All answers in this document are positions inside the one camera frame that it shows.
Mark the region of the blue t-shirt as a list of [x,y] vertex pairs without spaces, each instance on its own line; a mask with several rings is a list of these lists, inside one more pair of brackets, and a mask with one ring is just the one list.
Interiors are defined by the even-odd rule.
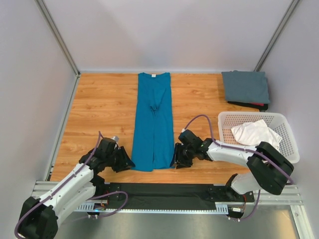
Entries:
[[151,172],[171,168],[173,154],[171,75],[139,73],[133,169]]

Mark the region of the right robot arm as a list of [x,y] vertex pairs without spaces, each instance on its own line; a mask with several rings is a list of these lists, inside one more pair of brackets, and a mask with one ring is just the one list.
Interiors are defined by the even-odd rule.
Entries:
[[229,162],[249,169],[248,173],[234,174],[227,181],[224,194],[230,201],[236,201],[254,190],[280,195],[292,182],[293,164],[267,142],[262,141],[257,146],[239,146],[211,138],[202,140],[188,129],[178,139],[172,159],[177,169],[191,167],[194,158]]

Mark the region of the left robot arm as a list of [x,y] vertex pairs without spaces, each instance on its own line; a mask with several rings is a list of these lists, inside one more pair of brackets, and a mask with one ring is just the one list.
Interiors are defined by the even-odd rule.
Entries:
[[38,197],[29,197],[22,206],[14,228],[18,239],[52,239],[67,217],[87,200],[108,200],[127,192],[109,192],[105,180],[98,174],[106,167],[120,172],[134,164],[118,137],[98,136],[95,147],[83,155],[71,172],[56,186]]

